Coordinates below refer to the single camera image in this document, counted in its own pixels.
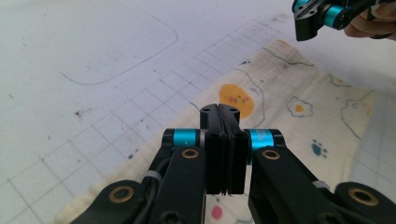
human hand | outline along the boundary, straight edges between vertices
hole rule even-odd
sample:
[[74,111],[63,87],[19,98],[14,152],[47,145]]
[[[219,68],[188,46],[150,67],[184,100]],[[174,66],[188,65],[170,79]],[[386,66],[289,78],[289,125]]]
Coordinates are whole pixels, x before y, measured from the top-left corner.
[[372,37],[374,35],[392,34],[388,39],[396,40],[396,1],[381,3],[377,9],[372,8],[375,16],[373,21],[367,21],[368,10],[354,18],[344,29],[348,36]]

white cable tie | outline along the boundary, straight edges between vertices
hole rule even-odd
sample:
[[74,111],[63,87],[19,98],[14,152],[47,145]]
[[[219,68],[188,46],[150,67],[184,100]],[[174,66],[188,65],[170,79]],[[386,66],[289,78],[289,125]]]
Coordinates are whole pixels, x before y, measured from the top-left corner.
[[328,190],[330,190],[329,185],[327,185],[326,182],[324,182],[324,181],[316,180],[316,181],[312,182],[312,184],[314,184],[314,186],[317,189],[328,189]]
[[158,182],[160,182],[160,184],[163,182],[163,177],[157,171],[147,170],[146,173],[143,175],[142,180],[145,177],[156,178],[158,180]]

